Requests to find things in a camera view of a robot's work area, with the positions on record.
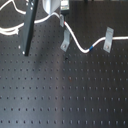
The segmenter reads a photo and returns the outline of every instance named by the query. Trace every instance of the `black table surface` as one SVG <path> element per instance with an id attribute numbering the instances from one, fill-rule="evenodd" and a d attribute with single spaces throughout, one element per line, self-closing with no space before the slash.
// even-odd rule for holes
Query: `black table surface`
<path id="1" fill-rule="evenodd" d="M 16 5 L 26 10 L 25 0 Z M 40 0 L 36 19 L 46 16 Z M 0 11 L 0 27 L 23 21 L 12 3 Z M 86 49 L 107 27 L 114 36 L 128 36 L 128 2 L 71 1 L 66 21 Z M 22 28 L 18 35 L 0 34 L 0 128 L 128 127 L 128 40 L 113 41 L 110 54 L 104 41 L 83 54 L 71 40 L 65 53 L 64 28 L 52 16 L 34 26 L 24 57 L 18 49 L 21 35 Z"/>

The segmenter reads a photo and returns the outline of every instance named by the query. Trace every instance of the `metal clamp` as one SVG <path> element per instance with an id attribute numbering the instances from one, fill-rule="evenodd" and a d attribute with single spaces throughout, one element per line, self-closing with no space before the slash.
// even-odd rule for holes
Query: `metal clamp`
<path id="1" fill-rule="evenodd" d="M 114 34 L 114 30 L 108 27 L 106 32 L 106 39 L 103 47 L 103 49 L 108 53 L 110 53 L 111 51 L 113 34 Z"/>
<path id="2" fill-rule="evenodd" d="M 68 30 L 65 30 L 64 31 L 64 41 L 63 41 L 63 43 L 62 43 L 62 45 L 61 45 L 61 49 L 63 50 L 63 51 L 67 51 L 67 49 L 68 49 L 68 46 L 69 46 L 69 44 L 70 44 L 70 32 L 68 31 Z"/>

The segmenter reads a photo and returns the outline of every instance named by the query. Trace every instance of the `white cable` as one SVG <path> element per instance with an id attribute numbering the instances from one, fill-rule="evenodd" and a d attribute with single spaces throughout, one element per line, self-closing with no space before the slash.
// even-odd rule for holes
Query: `white cable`
<path id="1" fill-rule="evenodd" d="M 77 39 L 76 39 L 76 37 L 75 37 L 75 35 L 74 35 L 72 29 L 69 27 L 69 25 L 68 25 L 66 22 L 64 22 L 64 24 L 65 24 L 65 26 L 68 28 L 69 32 L 71 33 L 71 35 L 72 35 L 72 37 L 73 37 L 73 39 L 74 39 L 74 41 L 75 41 L 77 47 L 78 47 L 79 50 L 80 50 L 81 52 L 83 52 L 83 53 L 88 53 L 93 47 L 95 47 L 95 46 L 96 46 L 97 44 L 99 44 L 101 41 L 104 41 L 104 40 L 106 39 L 105 37 L 100 38 L 100 39 L 97 40 L 89 49 L 85 50 L 85 49 L 83 49 L 83 48 L 80 46 L 79 42 L 77 41 Z M 125 37 L 113 37 L 113 40 L 128 40 L 128 36 L 125 36 Z"/>
<path id="2" fill-rule="evenodd" d="M 1 11 L 5 6 L 7 6 L 10 2 L 12 2 L 12 0 L 9 0 L 9 1 L 7 1 L 5 4 L 3 4 L 3 5 L 0 7 L 0 11 Z"/>
<path id="3" fill-rule="evenodd" d="M 47 17 L 45 17 L 45 18 L 43 18 L 43 19 L 41 19 L 41 20 L 36 20 L 36 21 L 35 21 L 35 24 L 44 22 L 44 21 L 48 20 L 48 19 L 49 19 L 51 16 L 53 16 L 53 15 L 55 15 L 55 16 L 57 16 L 57 17 L 59 18 L 59 15 L 54 12 L 54 13 L 52 13 L 51 15 L 48 15 Z M 21 28 L 21 27 L 23 27 L 23 26 L 24 26 L 24 23 L 22 23 L 22 24 L 20 24 L 20 25 L 18 25 L 18 26 L 15 26 L 15 27 L 11 27 L 11 28 L 0 28 L 0 31 L 4 31 L 4 32 L 14 31 L 15 29 L 19 29 L 19 28 Z"/>
<path id="4" fill-rule="evenodd" d="M 17 12 L 19 12 L 19 13 L 21 13 L 21 14 L 23 14 L 23 15 L 26 14 L 26 12 L 24 12 L 24 11 L 22 11 L 22 10 L 19 10 L 19 9 L 16 7 L 16 4 L 15 4 L 14 0 L 9 0 L 9 1 L 7 1 L 4 5 L 2 5 L 2 6 L 0 7 L 0 11 L 1 11 L 5 6 L 7 6 L 9 3 L 11 3 L 11 2 L 13 3 L 14 8 L 15 8 L 15 10 L 16 10 Z"/>
<path id="5" fill-rule="evenodd" d="M 15 29 L 19 29 L 19 28 L 21 28 L 23 26 L 24 26 L 24 23 L 19 24 L 19 25 L 15 26 L 15 27 L 11 27 L 11 28 L 0 28 L 0 31 L 4 31 L 4 32 L 14 31 Z"/>
<path id="6" fill-rule="evenodd" d="M 15 9 L 16 9 L 17 12 L 19 12 L 19 13 L 21 13 L 21 14 L 23 14 L 23 15 L 26 14 L 26 12 L 24 12 L 24 11 L 22 11 L 22 10 L 19 10 L 19 9 L 16 7 L 16 4 L 15 4 L 14 0 L 12 0 L 12 3 L 13 3 L 13 5 L 14 5 L 14 7 L 15 7 Z"/>
<path id="7" fill-rule="evenodd" d="M 2 31 L 0 31 L 1 34 L 6 35 L 6 36 L 16 35 L 16 34 L 18 35 L 18 32 L 19 32 L 18 29 L 15 29 L 15 30 L 12 31 L 12 32 L 2 32 Z"/>
<path id="8" fill-rule="evenodd" d="M 75 37 L 73 31 L 72 31 L 71 28 L 69 27 L 69 25 L 68 25 L 66 22 L 64 22 L 64 24 L 65 24 L 65 26 L 68 28 L 69 32 L 71 33 L 71 35 L 72 35 L 72 37 L 73 37 L 73 39 L 74 39 L 74 41 L 75 41 L 77 47 L 80 49 L 80 51 L 83 52 L 83 53 L 88 53 L 88 52 L 89 52 L 89 49 L 87 49 L 87 50 L 83 49 L 83 48 L 79 45 L 79 43 L 78 43 L 78 41 L 77 41 L 77 39 L 76 39 L 76 37 Z"/>

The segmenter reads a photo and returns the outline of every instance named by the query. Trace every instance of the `metal part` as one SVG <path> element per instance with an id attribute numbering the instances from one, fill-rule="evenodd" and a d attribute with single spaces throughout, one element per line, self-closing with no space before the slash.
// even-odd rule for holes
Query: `metal part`
<path id="1" fill-rule="evenodd" d="M 61 45 L 61 49 L 63 50 L 63 51 L 67 51 L 67 49 L 68 49 L 68 46 L 69 46 L 69 44 L 70 44 L 70 32 L 66 29 L 65 31 L 64 31 L 64 41 L 63 41 L 63 43 L 62 43 L 62 45 Z"/>
<path id="2" fill-rule="evenodd" d="M 54 12 L 60 6 L 60 2 L 61 0 L 42 0 L 43 8 L 48 14 Z"/>
<path id="3" fill-rule="evenodd" d="M 21 49 L 24 51 L 24 55 L 28 56 L 33 36 L 34 20 L 36 16 L 36 10 L 38 6 L 38 0 L 29 0 L 27 12 L 25 16 L 24 27 L 22 30 Z"/>
<path id="4" fill-rule="evenodd" d="M 106 39 L 103 47 L 103 49 L 108 53 L 110 53 L 111 51 L 113 34 L 114 34 L 114 30 L 108 27 L 106 32 Z"/>
<path id="5" fill-rule="evenodd" d="M 64 16 L 60 15 L 60 26 L 64 27 Z"/>

